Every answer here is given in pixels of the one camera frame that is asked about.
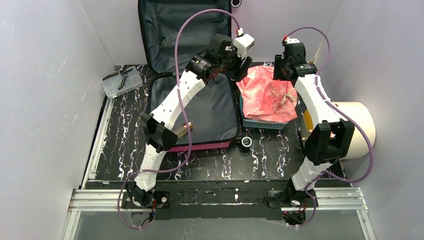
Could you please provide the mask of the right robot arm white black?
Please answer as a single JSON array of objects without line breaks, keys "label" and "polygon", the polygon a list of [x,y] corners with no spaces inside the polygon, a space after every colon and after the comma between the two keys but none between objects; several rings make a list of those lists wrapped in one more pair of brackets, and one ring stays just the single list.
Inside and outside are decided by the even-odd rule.
[{"label": "right robot arm white black", "polygon": [[301,129],[305,159],[290,187],[309,191],[318,176],[347,155],[355,126],[331,107],[317,67],[306,60],[305,45],[296,38],[282,45],[283,53],[275,56],[273,79],[290,81],[306,106]]}]

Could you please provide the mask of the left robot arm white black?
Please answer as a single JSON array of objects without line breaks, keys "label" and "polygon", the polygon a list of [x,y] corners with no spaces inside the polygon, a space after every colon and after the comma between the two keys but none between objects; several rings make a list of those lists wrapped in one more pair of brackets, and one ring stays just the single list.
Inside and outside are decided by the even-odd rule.
[{"label": "left robot arm white black", "polygon": [[241,33],[235,39],[217,33],[209,46],[199,50],[187,63],[182,73],[177,73],[176,85],[151,113],[143,113],[141,120],[146,134],[146,145],[140,173],[135,185],[144,193],[156,186],[157,173],[165,154],[175,146],[178,135],[172,131],[179,115],[206,84],[219,74],[228,74],[233,81],[247,76],[252,58],[247,51],[255,40]]}]

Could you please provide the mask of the pink hard-shell suitcase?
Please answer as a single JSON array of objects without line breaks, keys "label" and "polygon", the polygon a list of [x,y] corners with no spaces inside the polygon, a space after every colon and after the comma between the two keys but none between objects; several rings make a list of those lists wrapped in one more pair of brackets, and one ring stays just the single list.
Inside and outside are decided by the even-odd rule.
[{"label": "pink hard-shell suitcase", "polygon": [[[228,0],[140,0],[138,17],[148,66],[156,74],[150,85],[150,114],[177,84],[188,62],[209,46],[216,34],[231,34],[231,3]],[[220,73],[210,80],[185,107],[172,129],[192,122],[192,130],[178,138],[168,152],[226,148],[239,135],[239,113],[235,83]]]}]

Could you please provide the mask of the pink patterned garment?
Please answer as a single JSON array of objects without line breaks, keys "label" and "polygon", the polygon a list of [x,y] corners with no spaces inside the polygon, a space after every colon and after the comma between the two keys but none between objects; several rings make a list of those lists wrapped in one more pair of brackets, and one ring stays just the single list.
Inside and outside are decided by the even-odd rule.
[{"label": "pink patterned garment", "polygon": [[258,65],[236,83],[247,119],[287,123],[297,118],[297,91],[290,81],[274,80],[273,76],[273,66]]}]

